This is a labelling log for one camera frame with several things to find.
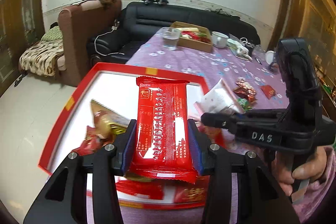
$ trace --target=silver bolt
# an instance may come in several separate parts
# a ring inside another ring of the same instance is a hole
[[[105,150],[106,151],[111,151],[114,149],[114,145],[113,144],[108,144],[108,145],[105,145]]]
[[[254,159],[254,158],[257,156],[257,154],[256,154],[255,152],[253,152],[253,151],[248,151],[248,152],[247,152],[247,155],[248,155],[249,158],[251,158],[251,159]]]
[[[213,151],[216,151],[216,150],[219,149],[219,145],[216,144],[216,143],[213,143],[213,144],[210,145],[210,149],[213,150]]]
[[[68,158],[73,160],[77,157],[77,153],[76,152],[71,152],[69,155],[68,155]]]

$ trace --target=white cable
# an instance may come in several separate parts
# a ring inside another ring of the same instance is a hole
[[[102,35],[106,35],[106,34],[108,34],[108,33],[112,33],[114,30],[116,30],[116,28],[113,26],[112,27],[112,31],[110,31],[110,32],[107,32],[107,33],[104,33],[104,34],[100,34],[100,35],[98,35],[97,37],[96,37],[96,39],[94,40],[94,49],[96,50],[96,52],[98,53],[98,54],[100,54],[100,55],[102,55],[102,56],[108,56],[108,55],[111,55],[111,54],[123,54],[122,52],[112,52],[112,53],[110,53],[110,54],[102,54],[102,53],[100,53],[98,50],[97,50],[97,45],[96,45],[96,41],[97,41],[97,38],[98,37],[100,37],[100,36],[102,36]]]

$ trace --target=glass of water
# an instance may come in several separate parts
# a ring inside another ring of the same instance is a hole
[[[175,28],[164,27],[160,30],[160,36],[163,38],[163,45],[169,51],[176,49],[180,35],[181,31]]]

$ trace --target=wooden door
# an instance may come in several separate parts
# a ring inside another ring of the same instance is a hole
[[[19,75],[20,56],[43,34],[41,0],[0,0],[0,96]]]

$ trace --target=human hand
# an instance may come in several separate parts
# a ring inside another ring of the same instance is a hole
[[[276,164],[273,165],[273,174],[287,196],[293,192],[292,184],[295,179],[310,179],[310,182],[318,180],[324,173],[327,165],[327,154],[322,146],[317,147],[316,152],[305,164],[291,172],[293,155],[277,152]]]

